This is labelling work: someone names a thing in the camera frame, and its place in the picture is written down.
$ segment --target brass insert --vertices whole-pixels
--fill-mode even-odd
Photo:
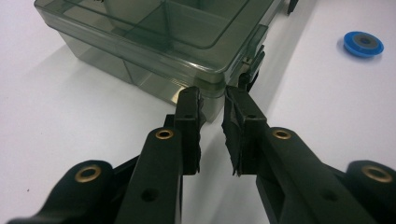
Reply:
[[[161,129],[155,133],[155,136],[158,139],[162,139],[162,140],[169,139],[169,138],[173,137],[173,135],[174,135],[174,133],[169,129]]]
[[[89,165],[82,167],[75,176],[75,179],[78,183],[87,183],[96,179],[102,170],[97,165]]]
[[[291,134],[283,130],[274,130],[273,136],[283,140],[287,140],[291,138]]]
[[[381,183],[390,183],[393,180],[388,172],[373,165],[365,165],[361,168],[361,171],[368,177]]]

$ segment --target blue bottle cap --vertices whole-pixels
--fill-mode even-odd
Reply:
[[[344,47],[351,54],[362,58],[373,57],[384,50],[382,42],[364,32],[349,32],[344,36]]]

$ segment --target transparent plastic box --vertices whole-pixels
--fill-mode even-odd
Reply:
[[[253,77],[282,1],[36,0],[45,23],[82,61],[169,103],[200,88],[210,121],[226,85]]]

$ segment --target hole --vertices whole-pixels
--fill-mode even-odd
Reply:
[[[173,135],[174,135],[174,133],[168,129],[162,129],[155,133],[155,136],[162,140],[169,139],[169,138],[173,137]]]
[[[331,190],[329,190],[329,189],[323,190],[323,191],[321,192],[321,196],[322,196],[322,198],[323,198],[324,200],[329,201],[329,202],[335,203],[335,202],[338,201],[337,195],[336,195],[333,191],[331,191]]]
[[[159,192],[156,189],[145,189],[141,194],[141,198],[143,201],[150,203],[157,200],[159,196]]]
[[[373,165],[365,165],[361,168],[361,171],[366,176],[381,183],[390,183],[393,181],[392,176],[388,172]]]
[[[369,40],[369,39],[366,38],[366,37],[362,37],[361,39],[359,39],[359,41],[360,41],[362,44],[371,44],[371,40]]]
[[[284,139],[284,140],[291,138],[291,134],[289,134],[288,132],[283,131],[283,130],[275,130],[273,132],[273,136],[275,136],[279,139]]]
[[[97,165],[90,165],[82,167],[75,175],[75,179],[78,183],[87,183],[96,179],[102,170]]]

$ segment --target white table surface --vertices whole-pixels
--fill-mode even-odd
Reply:
[[[79,61],[30,1],[0,5],[0,223],[31,216],[75,164],[113,167],[138,155],[175,108]],[[278,13],[251,96],[271,126],[294,130],[345,171],[372,160],[396,169],[396,2],[300,0]],[[359,59],[350,31],[384,52]],[[201,173],[185,177],[183,223],[267,223],[254,176],[232,176],[220,124],[202,129]]]

